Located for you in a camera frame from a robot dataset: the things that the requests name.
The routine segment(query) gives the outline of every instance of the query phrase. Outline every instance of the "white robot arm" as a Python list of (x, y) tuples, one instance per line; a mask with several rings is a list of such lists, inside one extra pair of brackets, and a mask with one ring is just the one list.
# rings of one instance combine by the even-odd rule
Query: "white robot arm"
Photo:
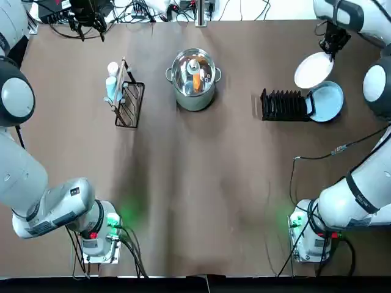
[(113, 205), (96, 200), (85, 178), (48, 188), (46, 170), (7, 131), (27, 121), (35, 109), (31, 85), (7, 59), (25, 34), (27, 16), (21, 2), (0, 0), (0, 203), (12, 209), (19, 237), (37, 237), (67, 225), (81, 233), (83, 252), (91, 262), (110, 262), (117, 245), (107, 236), (118, 230), (108, 223), (120, 223)]
[[(353, 32), (391, 44), (391, 1), (314, 0), (318, 18)], [(391, 56), (384, 55), (368, 70), (364, 97), (373, 112), (391, 119)], [(346, 176), (321, 192), (316, 200), (302, 200), (290, 215), (290, 235), (297, 243), (298, 261), (321, 262), (324, 235), (355, 227), (391, 224), (391, 127), (372, 152)], [(331, 243), (325, 246), (328, 258)]]

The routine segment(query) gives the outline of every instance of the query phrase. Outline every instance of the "stainless steel pot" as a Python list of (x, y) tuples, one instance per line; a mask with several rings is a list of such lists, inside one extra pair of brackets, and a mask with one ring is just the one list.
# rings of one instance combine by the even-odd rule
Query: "stainless steel pot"
[(221, 70), (214, 66), (208, 53), (192, 48), (178, 54), (166, 70), (166, 78), (174, 85), (179, 105), (189, 111), (199, 111), (211, 102)]

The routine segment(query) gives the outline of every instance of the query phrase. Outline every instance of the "black wire rack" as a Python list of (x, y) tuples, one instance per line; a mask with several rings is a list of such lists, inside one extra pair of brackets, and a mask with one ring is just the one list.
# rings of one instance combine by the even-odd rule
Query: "black wire rack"
[[(311, 102), (311, 112), (307, 113), (305, 99)], [(269, 121), (311, 121), (311, 115), (315, 113), (312, 92), (303, 97), (300, 91), (272, 91), (266, 94), (263, 89), (260, 97), (262, 104), (262, 120)]]
[(119, 73), (117, 75), (117, 86), (114, 97), (118, 95), (119, 90), (122, 92), (120, 101), (111, 101), (107, 99), (111, 110), (115, 113), (115, 125), (124, 128), (137, 128), (140, 119), (142, 99), (144, 97), (145, 84), (137, 82), (125, 60), (122, 59)]

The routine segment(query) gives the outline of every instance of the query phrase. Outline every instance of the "tabletop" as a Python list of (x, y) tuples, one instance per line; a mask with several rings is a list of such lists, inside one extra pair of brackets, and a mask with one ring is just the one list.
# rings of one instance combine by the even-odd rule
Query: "tabletop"
[[(296, 90), (293, 75), (320, 51), (317, 21), (115, 25), (102, 43), (59, 38), (40, 26), (22, 71), (37, 99), (23, 125), (28, 151), (45, 166), (49, 184), (88, 177), (96, 197), (113, 202), (141, 241), (149, 275), (274, 275), (289, 254), (289, 178), (295, 156), (319, 156), (374, 132), (384, 123), (366, 106), (362, 81), (379, 51), (355, 36), (338, 54), (333, 80), (345, 105), (325, 124), (261, 121), (261, 91)], [(179, 50), (199, 47), (222, 70), (214, 102), (201, 112), (177, 106), (164, 72)], [(103, 101), (107, 64), (125, 56), (145, 83), (139, 127), (114, 126)], [(316, 198), (373, 148), (374, 137), (323, 161), (300, 162), (293, 190)], [(18, 239), (12, 212), (0, 207), (0, 275), (70, 275), (71, 244), (64, 229)], [(389, 275), (390, 233), (348, 233), (358, 275)], [(324, 274), (343, 275), (350, 256), (338, 249)], [(126, 250), (100, 275), (134, 275)], [(312, 275), (313, 264), (295, 264)], [(284, 274), (289, 275), (290, 266)]]

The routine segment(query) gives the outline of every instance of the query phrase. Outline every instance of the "pot handle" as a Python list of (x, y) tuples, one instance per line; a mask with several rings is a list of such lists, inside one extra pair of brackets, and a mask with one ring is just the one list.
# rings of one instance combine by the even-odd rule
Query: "pot handle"
[(214, 79), (214, 82), (219, 82), (221, 79), (221, 76), (222, 76), (222, 74), (221, 74), (220, 68), (216, 67), (216, 78)]
[(167, 68), (167, 70), (166, 70), (166, 78), (167, 78), (167, 80), (168, 80), (169, 82), (172, 82), (171, 73), (172, 73), (172, 67)]

